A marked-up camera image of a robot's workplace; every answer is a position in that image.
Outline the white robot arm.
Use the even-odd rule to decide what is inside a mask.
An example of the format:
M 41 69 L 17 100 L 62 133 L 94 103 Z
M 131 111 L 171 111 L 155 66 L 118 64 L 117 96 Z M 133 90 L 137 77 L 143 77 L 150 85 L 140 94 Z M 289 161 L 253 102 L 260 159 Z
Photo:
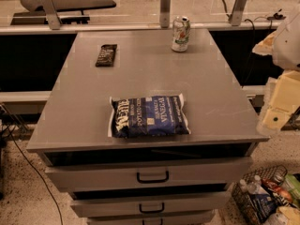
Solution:
M 252 51 L 262 56 L 271 55 L 273 64 L 283 69 L 277 79 L 269 79 L 265 86 L 257 125 L 261 134 L 271 136 L 279 132 L 300 107 L 300 4 Z

